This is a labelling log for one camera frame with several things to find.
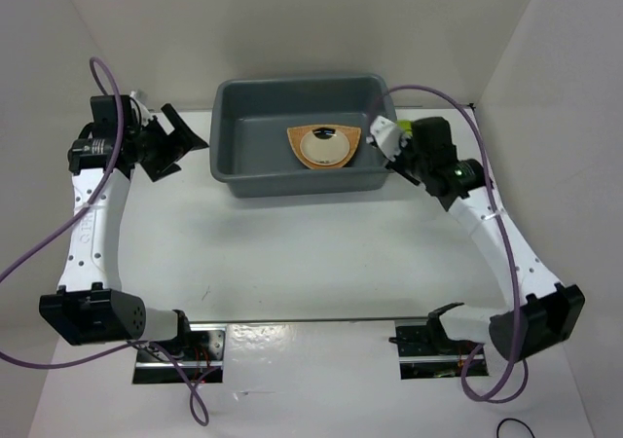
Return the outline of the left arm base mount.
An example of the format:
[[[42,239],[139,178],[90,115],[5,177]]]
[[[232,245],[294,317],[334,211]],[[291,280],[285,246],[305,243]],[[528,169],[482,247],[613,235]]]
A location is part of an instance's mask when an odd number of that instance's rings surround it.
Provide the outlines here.
[[[226,324],[197,322],[190,324],[185,346],[165,342],[165,349],[192,383],[221,383],[226,341]],[[145,346],[136,349],[131,382],[173,384],[182,383],[183,379],[163,353]]]

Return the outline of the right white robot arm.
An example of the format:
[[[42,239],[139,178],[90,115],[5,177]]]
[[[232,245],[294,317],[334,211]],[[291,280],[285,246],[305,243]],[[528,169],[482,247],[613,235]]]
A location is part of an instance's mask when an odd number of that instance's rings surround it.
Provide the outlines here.
[[[412,122],[377,117],[375,144],[397,173],[421,185],[465,230],[491,269],[506,310],[462,302],[432,312],[426,341],[438,353],[459,341],[492,343],[509,362],[566,341],[585,306],[581,289],[565,285],[535,254],[505,210],[486,157],[462,160],[442,117]]]

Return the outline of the woven bamboo fan-shaped basket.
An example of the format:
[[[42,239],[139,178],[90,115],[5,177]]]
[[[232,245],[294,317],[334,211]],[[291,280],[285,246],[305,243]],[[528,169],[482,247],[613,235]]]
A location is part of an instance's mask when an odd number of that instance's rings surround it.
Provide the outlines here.
[[[344,160],[342,160],[336,165],[325,166],[325,167],[311,166],[311,165],[308,165],[306,161],[303,159],[302,153],[300,151],[301,139],[307,132],[315,128],[319,128],[319,127],[337,128],[341,132],[343,132],[348,138],[349,145],[350,145],[350,150],[348,152],[348,155]],[[335,169],[335,168],[345,167],[353,159],[359,147],[359,141],[361,139],[361,128],[336,125],[336,124],[315,124],[315,125],[290,127],[286,130],[286,134],[287,134],[287,139],[288,139],[292,152],[294,153],[295,157],[298,159],[298,161],[302,165],[304,165],[308,169]]]

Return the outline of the green plastic plate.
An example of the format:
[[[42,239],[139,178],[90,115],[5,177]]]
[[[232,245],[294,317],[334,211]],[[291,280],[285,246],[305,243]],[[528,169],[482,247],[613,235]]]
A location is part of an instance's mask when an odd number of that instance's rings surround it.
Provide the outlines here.
[[[409,120],[397,120],[397,126],[408,135],[412,135],[412,122]]]

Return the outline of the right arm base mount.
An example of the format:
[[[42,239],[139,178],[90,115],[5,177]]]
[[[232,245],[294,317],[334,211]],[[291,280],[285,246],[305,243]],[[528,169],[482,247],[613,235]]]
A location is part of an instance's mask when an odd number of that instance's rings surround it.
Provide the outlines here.
[[[403,381],[460,376],[465,360],[476,343],[451,340],[442,327],[441,317],[461,306],[463,303],[451,303],[431,311],[427,316],[394,322],[395,334],[388,341],[397,347]]]

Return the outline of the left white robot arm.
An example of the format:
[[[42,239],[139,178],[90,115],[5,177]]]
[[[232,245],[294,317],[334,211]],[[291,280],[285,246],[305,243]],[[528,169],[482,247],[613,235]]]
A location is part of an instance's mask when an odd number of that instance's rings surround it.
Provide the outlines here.
[[[92,122],[68,151],[78,220],[57,290],[41,297],[40,315],[71,346],[154,341],[171,359],[183,359],[194,347],[183,311],[149,309],[122,287],[120,229],[136,167],[158,181],[208,145],[169,103],[162,112],[171,132],[129,95],[94,96],[91,110]]]

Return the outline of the cream ceramic plate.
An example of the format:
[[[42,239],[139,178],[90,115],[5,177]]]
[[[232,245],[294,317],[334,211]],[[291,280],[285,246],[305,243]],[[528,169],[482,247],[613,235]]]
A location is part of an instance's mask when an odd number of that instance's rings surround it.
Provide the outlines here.
[[[303,159],[311,166],[336,165],[347,157],[349,150],[347,136],[337,128],[315,128],[300,142]]]

